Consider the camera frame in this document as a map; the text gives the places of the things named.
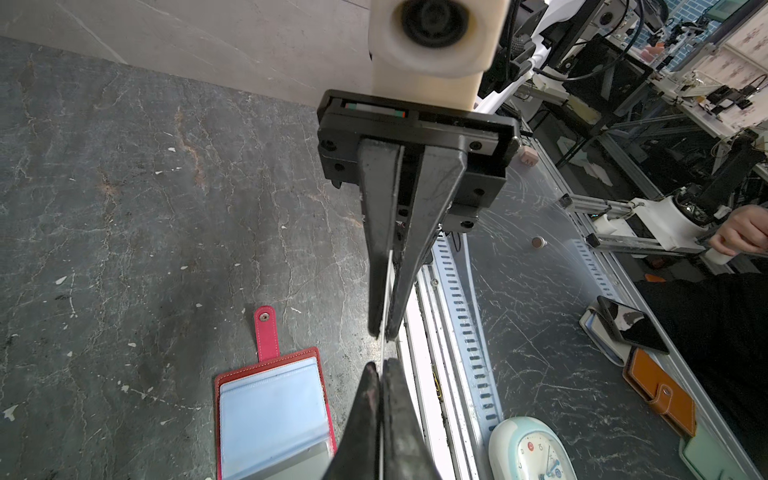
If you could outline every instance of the white camera housing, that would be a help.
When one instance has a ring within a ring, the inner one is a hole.
[[[491,67],[509,0],[456,0],[468,24],[453,45],[430,48],[404,31],[404,0],[373,0],[368,48],[373,59],[373,94],[471,110],[484,71]]]

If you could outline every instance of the camera lens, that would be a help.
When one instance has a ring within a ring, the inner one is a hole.
[[[600,25],[603,25],[603,26],[608,25],[609,23],[611,23],[611,20],[613,19],[614,19],[614,14],[612,12],[605,12],[600,17]]]
[[[402,27],[423,47],[448,47],[467,32],[469,12],[451,0],[408,0],[402,6]]]

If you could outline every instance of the phone screen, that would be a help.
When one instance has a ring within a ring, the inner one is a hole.
[[[600,320],[605,328],[617,337],[617,340],[657,352],[669,353],[656,326],[645,313],[604,296],[598,297],[598,305]]]

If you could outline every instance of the small cylindrical object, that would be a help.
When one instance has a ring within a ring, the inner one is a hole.
[[[720,253],[714,248],[710,248],[709,250],[707,250],[704,256],[715,265],[725,265],[726,263],[733,260],[733,257],[731,255]]]
[[[512,161],[516,160],[526,165],[536,165],[538,163],[538,152],[528,145],[523,145],[512,156]]]
[[[531,245],[533,245],[534,248],[544,248],[546,244],[547,240],[544,240],[541,237],[533,237],[533,240],[531,240]]]

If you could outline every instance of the screw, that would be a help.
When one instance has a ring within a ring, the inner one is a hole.
[[[336,149],[336,144],[334,144],[331,140],[321,140],[320,147],[322,147],[323,150],[334,151]]]
[[[533,237],[533,240],[531,240],[531,245],[534,248],[544,248],[546,244],[547,244],[547,240],[544,240],[541,237]]]

